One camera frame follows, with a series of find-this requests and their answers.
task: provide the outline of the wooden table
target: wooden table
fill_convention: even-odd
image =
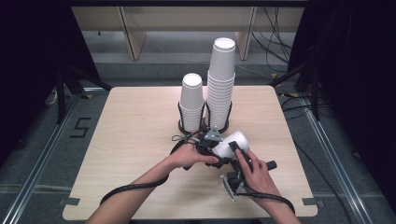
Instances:
[[[180,87],[114,88],[81,165],[64,218],[85,220],[112,189],[129,184],[166,157],[181,134],[177,123]],[[276,93],[269,86],[235,86],[230,127],[222,136],[241,131],[250,149],[265,161],[274,160],[270,172],[281,194],[288,198],[298,217],[317,214],[313,198]],[[134,219],[257,218],[268,214],[248,197],[232,202],[220,175],[230,172],[195,164],[189,171],[175,170],[148,197]]]

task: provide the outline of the floor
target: floor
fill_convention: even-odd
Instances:
[[[182,75],[182,72],[177,74],[175,68],[183,72],[188,69],[204,72],[210,61],[213,41],[218,37],[234,39],[233,33],[152,32],[148,33],[139,60],[132,61],[123,33],[83,34],[102,80],[113,86],[163,85],[163,77],[150,74],[149,71],[152,70],[161,71],[165,77],[173,78],[166,85],[175,85]],[[255,35],[264,46],[268,46],[261,34]],[[294,34],[281,36],[285,44],[292,46]],[[272,43],[270,49],[287,59],[287,54],[284,54],[279,45]],[[235,71],[240,74],[240,78],[235,81],[236,85],[265,85],[271,82],[273,76],[282,76],[287,68],[286,63],[264,51],[253,38],[247,60],[241,61],[235,56],[235,64]],[[147,79],[133,77],[134,69],[140,69],[146,74],[142,76]],[[300,159],[318,204],[318,215],[302,217],[301,221],[395,223],[395,214],[364,164],[352,155],[353,146],[332,113],[325,93],[321,93],[319,101],[321,120],[316,121],[312,118],[308,100],[289,95],[295,93],[295,80],[296,77],[282,83],[276,87],[276,92],[279,93],[279,102],[283,106],[291,135],[297,148],[301,148],[298,149]],[[87,88],[94,87],[88,82],[82,84]],[[16,148],[0,169],[0,216],[4,220],[9,215],[8,211],[17,211],[13,214],[18,223],[70,223],[62,218],[64,200],[73,187],[107,95],[105,91],[93,91],[86,97],[68,98],[71,112],[63,127],[55,123],[57,107],[56,103],[50,103],[53,95],[49,96],[48,108],[43,110],[24,138],[26,147]],[[75,129],[78,121],[89,127],[89,130],[84,137],[72,138],[70,136],[81,134],[81,130]],[[54,136],[57,130],[60,135]],[[222,222],[241,223],[242,220],[203,221]],[[263,218],[261,222],[273,223],[269,218]]]

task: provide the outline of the tall stack of white cups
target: tall stack of white cups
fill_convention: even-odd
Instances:
[[[191,133],[200,129],[204,105],[202,78],[188,73],[183,77],[179,101],[180,126],[185,132]]]
[[[224,37],[216,39],[207,71],[206,103],[210,110],[210,123],[206,111],[205,124],[217,126],[219,130],[225,127],[230,111],[235,80],[234,67],[235,42]]]

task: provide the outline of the gray carpet floor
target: gray carpet floor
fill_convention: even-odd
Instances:
[[[112,86],[178,86],[182,77],[194,72],[203,75],[208,63],[97,63],[101,79]],[[267,65],[243,64],[249,70],[260,71],[262,74],[274,73]],[[277,70],[286,70],[285,65],[273,65]],[[235,85],[266,85],[270,79],[262,74],[251,73],[236,67]],[[295,92],[293,85],[297,77],[276,87],[278,93]],[[84,87],[94,87],[89,82],[82,81]],[[78,174],[85,152],[88,148],[93,131],[106,103],[108,92],[96,91],[92,97],[82,97],[78,100],[71,114],[61,138],[50,155],[47,166],[40,176],[35,190],[24,208],[19,223],[70,223],[62,217],[64,207],[62,199],[68,197]],[[293,139],[304,152],[312,158],[315,165],[329,180],[332,188],[341,197],[352,223],[358,223],[354,217],[344,192],[330,166],[326,155],[316,138],[312,126],[307,118],[307,108],[302,105],[301,99],[291,99],[279,94],[279,103],[284,104],[284,116],[290,128]],[[374,223],[396,223],[396,216],[389,208],[385,198],[378,189],[364,164],[352,155],[353,146],[348,141],[336,115],[332,113],[331,105],[326,95],[321,92],[319,98],[320,122],[324,127],[333,147],[336,149],[352,183],[366,204]],[[82,134],[82,130],[75,130],[80,118],[85,127],[88,127],[85,137],[71,138],[71,135]],[[12,205],[21,185],[33,169],[37,158],[47,144],[57,120],[57,105],[44,108],[32,124],[30,131],[24,136],[25,148],[15,148],[7,162],[0,168],[0,217],[4,217]],[[314,197],[319,202],[318,215],[315,217],[301,217],[303,223],[347,223],[347,215],[337,201],[331,188],[320,176],[314,165],[299,151],[309,185]],[[169,223],[164,221],[138,223]],[[205,220],[203,223],[250,223],[249,220]],[[273,223],[270,218],[262,219],[262,223]]]

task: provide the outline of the background desk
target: background desk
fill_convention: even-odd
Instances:
[[[67,205],[64,218],[87,219],[102,197],[112,189],[129,184],[166,157],[181,134],[177,123],[180,87],[115,88],[107,98],[71,198],[78,206]],[[312,198],[290,131],[275,91],[268,86],[235,86],[230,127],[247,138],[259,158],[276,161],[271,175],[281,194],[296,208],[299,217],[312,217],[315,205],[303,205]],[[135,219],[253,218],[268,215],[248,197],[232,202],[220,174],[231,171],[195,164],[186,172],[175,170],[156,188],[135,214]]]

